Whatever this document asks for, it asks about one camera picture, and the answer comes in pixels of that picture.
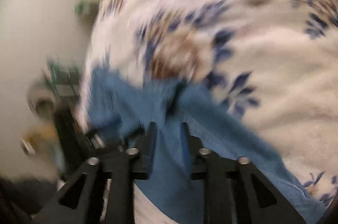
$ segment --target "silver bolt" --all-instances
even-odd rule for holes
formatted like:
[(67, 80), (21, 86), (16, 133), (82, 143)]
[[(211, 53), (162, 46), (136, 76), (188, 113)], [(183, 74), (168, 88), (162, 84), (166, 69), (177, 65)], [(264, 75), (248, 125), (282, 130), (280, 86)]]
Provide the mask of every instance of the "silver bolt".
[(96, 165), (99, 162), (99, 159), (96, 157), (91, 157), (87, 160), (87, 163), (89, 165)]
[(251, 161), (250, 161), (250, 159), (247, 158), (247, 157), (240, 157), (240, 158), (238, 159), (238, 162), (239, 162), (241, 165), (247, 165), (247, 164), (249, 164)]
[(202, 155), (208, 155), (211, 153), (210, 149), (206, 148), (206, 147), (203, 147), (201, 149), (198, 150), (198, 152)]
[(131, 147), (126, 150), (126, 153), (128, 153), (129, 155), (135, 155), (139, 153), (139, 150), (135, 147)]

